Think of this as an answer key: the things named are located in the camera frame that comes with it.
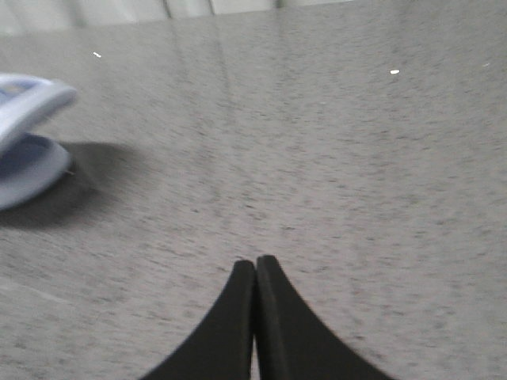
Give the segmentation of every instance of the pointed black edge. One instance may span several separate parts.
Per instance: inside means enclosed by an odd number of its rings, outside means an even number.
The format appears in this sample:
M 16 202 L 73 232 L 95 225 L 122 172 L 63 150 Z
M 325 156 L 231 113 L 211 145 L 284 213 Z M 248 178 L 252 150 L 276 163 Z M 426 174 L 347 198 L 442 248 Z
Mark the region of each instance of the pointed black edge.
M 193 333 L 142 380 L 248 380 L 255 267 L 236 261 L 227 284 Z
M 257 259 L 255 309 L 262 380 L 392 380 L 319 320 L 274 256 Z

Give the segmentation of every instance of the gray speckled surface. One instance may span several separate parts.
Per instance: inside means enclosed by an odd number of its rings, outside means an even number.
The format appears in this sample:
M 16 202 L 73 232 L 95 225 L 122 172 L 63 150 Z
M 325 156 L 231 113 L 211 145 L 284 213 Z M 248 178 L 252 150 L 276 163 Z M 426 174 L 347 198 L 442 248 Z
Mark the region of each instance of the gray speckled surface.
M 40 133 L 80 168 L 0 215 L 0 378 L 137 378 L 265 253 L 392 376 L 507 378 L 505 16 L 356 1 L 1 39 L 0 70 L 78 88 Z

